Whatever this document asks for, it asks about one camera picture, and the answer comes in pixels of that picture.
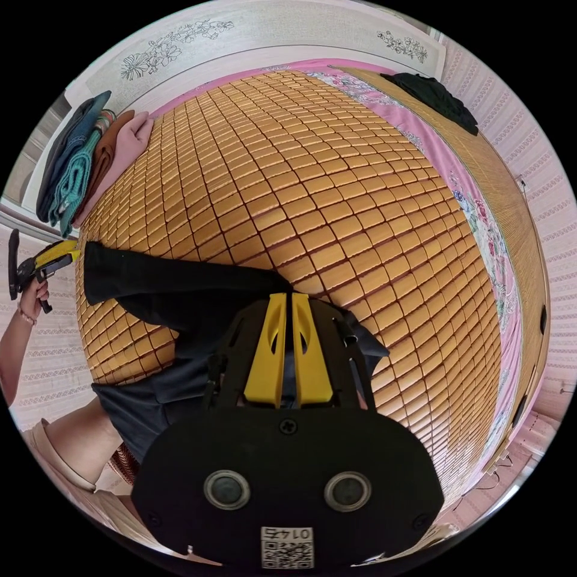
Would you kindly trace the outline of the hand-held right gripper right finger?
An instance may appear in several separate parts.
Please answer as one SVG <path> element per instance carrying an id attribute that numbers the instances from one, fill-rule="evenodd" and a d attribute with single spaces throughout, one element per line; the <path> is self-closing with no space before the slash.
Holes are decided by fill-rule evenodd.
<path id="1" fill-rule="evenodd" d="M 297 404 L 326 405 L 333 390 L 310 300 L 302 293 L 292 294 L 292 331 Z"/>

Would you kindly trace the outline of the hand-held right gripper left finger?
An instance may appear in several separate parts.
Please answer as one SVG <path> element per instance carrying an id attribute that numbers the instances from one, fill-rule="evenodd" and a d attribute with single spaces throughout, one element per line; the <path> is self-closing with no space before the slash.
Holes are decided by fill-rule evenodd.
<path id="1" fill-rule="evenodd" d="M 249 403 L 280 408 L 286 324 L 287 295 L 285 293 L 270 295 L 244 389 L 245 400 Z"/>

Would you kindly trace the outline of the person's left hand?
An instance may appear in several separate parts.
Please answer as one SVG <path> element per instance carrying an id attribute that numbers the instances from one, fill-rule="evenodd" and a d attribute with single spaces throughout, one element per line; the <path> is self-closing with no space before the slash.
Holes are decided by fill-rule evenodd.
<path id="1" fill-rule="evenodd" d="M 20 316 L 31 326 L 34 326 L 42 311 L 42 304 L 49 298 L 47 280 L 38 281 L 34 278 L 24 289 L 18 306 Z"/>

